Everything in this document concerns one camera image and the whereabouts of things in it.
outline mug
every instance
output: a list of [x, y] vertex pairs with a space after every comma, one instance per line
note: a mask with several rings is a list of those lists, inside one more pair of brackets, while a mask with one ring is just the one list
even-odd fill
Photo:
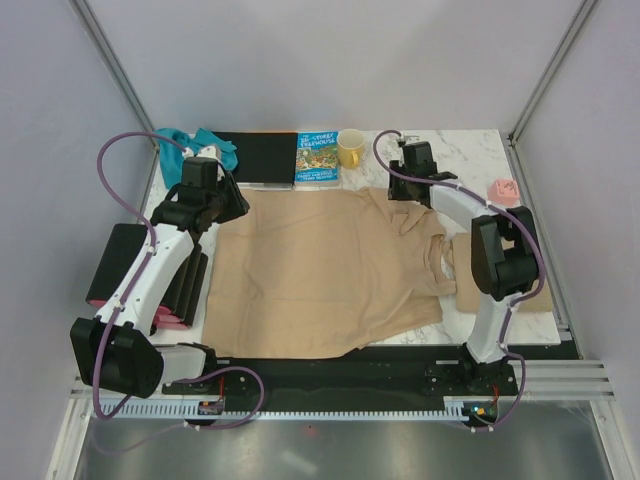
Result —
[[364, 154], [364, 135], [360, 130], [348, 128], [338, 133], [338, 160], [345, 168], [356, 168]]

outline pink box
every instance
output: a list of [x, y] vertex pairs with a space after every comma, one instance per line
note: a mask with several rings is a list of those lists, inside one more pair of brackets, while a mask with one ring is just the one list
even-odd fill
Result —
[[493, 182], [488, 192], [489, 200], [493, 203], [513, 207], [520, 199], [520, 190], [515, 180], [499, 179]]

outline white marble surface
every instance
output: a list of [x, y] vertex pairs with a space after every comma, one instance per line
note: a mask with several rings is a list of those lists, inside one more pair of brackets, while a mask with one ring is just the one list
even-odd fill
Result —
[[[355, 170], [342, 169], [341, 185], [347, 190], [357, 190], [365, 186], [386, 188], [388, 174], [374, 158], [371, 146], [377, 132], [365, 132], [365, 156], [360, 167]], [[438, 170], [449, 170], [459, 176], [460, 180], [475, 192], [486, 196], [488, 188], [497, 178], [511, 178], [511, 171], [502, 141], [497, 130], [405, 130], [405, 135], [415, 135], [410, 141], [428, 140], [431, 143], [433, 156], [438, 162]], [[380, 141], [380, 152], [383, 158], [397, 159], [400, 151], [391, 136]], [[322, 187], [305, 187], [304, 190], [318, 190]], [[164, 198], [167, 190], [162, 181], [160, 168], [155, 172], [153, 185], [145, 208], [145, 216], [149, 217], [153, 209]], [[448, 236], [464, 231], [446, 216], [439, 214], [441, 223], [447, 229]], [[213, 256], [215, 249], [216, 228], [207, 232], [202, 240], [203, 251]], [[159, 331], [152, 337], [154, 344], [200, 341], [204, 324], [206, 292], [209, 291], [211, 278], [211, 262], [206, 274], [203, 295], [200, 299], [193, 327], [188, 331]], [[442, 323], [410, 330], [388, 338], [376, 344], [382, 345], [442, 345], [460, 344], [467, 340], [473, 328], [475, 315], [460, 313], [455, 308], [455, 296], [440, 297], [443, 310]], [[511, 344], [551, 345], [560, 343], [556, 322], [552, 313], [517, 313], [511, 322], [507, 335]]]

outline teal cloth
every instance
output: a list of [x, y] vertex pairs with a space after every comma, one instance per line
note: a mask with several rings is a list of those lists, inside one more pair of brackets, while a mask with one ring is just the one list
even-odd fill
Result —
[[[236, 146], [231, 142], [219, 139], [208, 130], [199, 128], [194, 138], [175, 128], [161, 128], [156, 130], [156, 133], [172, 138], [183, 147], [189, 147], [194, 154], [198, 153], [202, 147], [217, 145], [221, 152], [220, 163], [222, 163], [222, 166], [228, 171], [238, 166]], [[162, 171], [164, 186], [171, 188], [180, 183], [182, 179], [182, 162], [184, 162], [184, 158], [182, 158], [180, 149], [175, 145], [163, 141], [159, 141], [158, 144], [160, 146], [160, 170]]]

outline reflective metal surface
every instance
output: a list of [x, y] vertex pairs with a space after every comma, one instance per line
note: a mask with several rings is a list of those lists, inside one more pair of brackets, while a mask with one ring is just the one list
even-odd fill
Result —
[[[175, 421], [92, 421], [104, 448]], [[265, 420], [219, 432], [178, 429], [119, 457], [85, 442], [76, 479], [606, 480], [588, 404], [523, 404], [500, 430], [432, 422]]]

